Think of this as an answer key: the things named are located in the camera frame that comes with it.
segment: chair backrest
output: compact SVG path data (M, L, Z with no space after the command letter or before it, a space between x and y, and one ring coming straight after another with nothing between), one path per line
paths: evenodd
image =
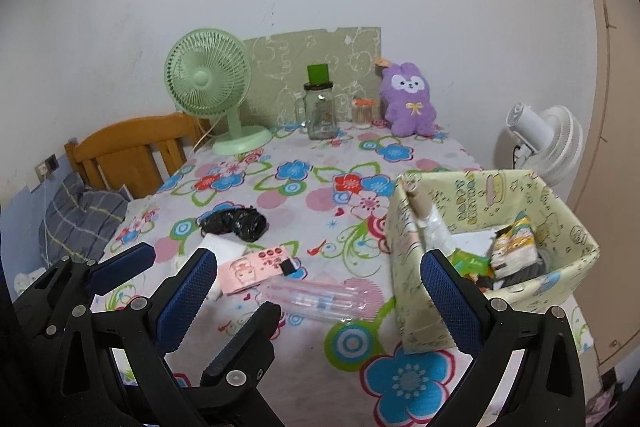
M115 123L78 145L67 143L65 150L73 170L85 183L103 190L127 185L133 197L144 198L162 185L150 146L158 148L172 175L185 162L179 140L188 138L195 145L202 134L198 120L177 112Z

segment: pink package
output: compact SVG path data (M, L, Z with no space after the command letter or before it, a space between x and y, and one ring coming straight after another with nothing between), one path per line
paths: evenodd
M280 264L288 258L289 252L284 247L249 253L218 266L216 279L220 280L223 294L237 293L274 275L282 275Z

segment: white fan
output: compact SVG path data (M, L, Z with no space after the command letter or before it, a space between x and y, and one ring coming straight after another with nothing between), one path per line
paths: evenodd
M547 185L558 184L582 152L582 126L564 105L537 114L518 102L507 115L507 128L520 141L514 168L535 171Z

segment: electric fan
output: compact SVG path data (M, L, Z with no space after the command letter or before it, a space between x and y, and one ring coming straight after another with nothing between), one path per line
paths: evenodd
M248 152L271 140L270 131L264 127L240 123L238 106L250 81L251 65L244 44L214 28L183 36L164 64L166 88L185 113L209 119L226 116L229 131L216 136L212 149L223 156Z
M514 168L535 171L547 185L558 184L582 152L582 126L563 105L536 114L518 102L509 111L507 128L520 141Z

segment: beige door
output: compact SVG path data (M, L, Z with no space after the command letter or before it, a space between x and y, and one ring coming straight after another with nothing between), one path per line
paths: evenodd
M575 214L600 244L600 259L575 296L603 372L640 344L640 2L599 2L606 23L598 38L608 50L601 48L598 61L609 60L609 83Z

